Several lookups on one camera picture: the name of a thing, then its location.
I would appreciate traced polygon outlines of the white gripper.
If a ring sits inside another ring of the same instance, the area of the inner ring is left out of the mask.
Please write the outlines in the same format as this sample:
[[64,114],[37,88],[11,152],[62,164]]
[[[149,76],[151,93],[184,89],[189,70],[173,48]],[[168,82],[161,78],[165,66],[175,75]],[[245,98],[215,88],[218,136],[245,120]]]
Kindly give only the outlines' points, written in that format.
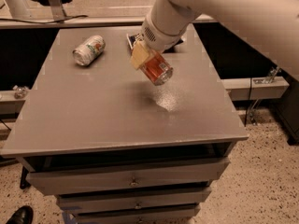
[[130,63],[135,70],[138,70],[152,55],[151,49],[164,52],[172,48],[180,40],[182,33],[168,35],[160,31],[151,20],[148,14],[141,26],[141,34],[144,41],[137,41],[133,47]]

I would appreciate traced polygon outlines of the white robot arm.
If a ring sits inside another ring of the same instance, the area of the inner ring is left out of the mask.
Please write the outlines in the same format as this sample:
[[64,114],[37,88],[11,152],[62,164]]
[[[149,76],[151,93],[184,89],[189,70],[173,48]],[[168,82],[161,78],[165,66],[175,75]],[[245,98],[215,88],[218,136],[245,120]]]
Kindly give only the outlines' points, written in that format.
[[133,67],[152,50],[174,46],[202,14],[299,79],[299,0],[156,0],[142,24],[143,40],[133,48]]

